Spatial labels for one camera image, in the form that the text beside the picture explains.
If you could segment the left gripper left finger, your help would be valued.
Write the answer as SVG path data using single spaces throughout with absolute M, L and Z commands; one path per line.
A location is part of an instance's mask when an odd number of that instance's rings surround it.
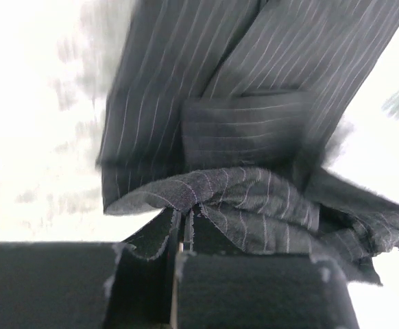
M 181 215 L 122 242 L 0 242 L 0 328 L 169 328 Z

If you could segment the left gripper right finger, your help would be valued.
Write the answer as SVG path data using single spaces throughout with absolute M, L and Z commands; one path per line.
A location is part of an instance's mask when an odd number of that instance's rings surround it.
M 176 257 L 174 328 L 357 328 L 346 278 L 331 258 L 239 251 L 192 209 Z

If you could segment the black pinstripe long sleeve shirt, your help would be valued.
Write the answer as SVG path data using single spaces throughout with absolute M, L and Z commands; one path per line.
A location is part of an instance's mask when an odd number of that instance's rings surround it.
M 104 212 L 204 215 L 252 254 L 379 283 L 399 205 L 322 169 L 399 1 L 139 1 L 106 102 Z

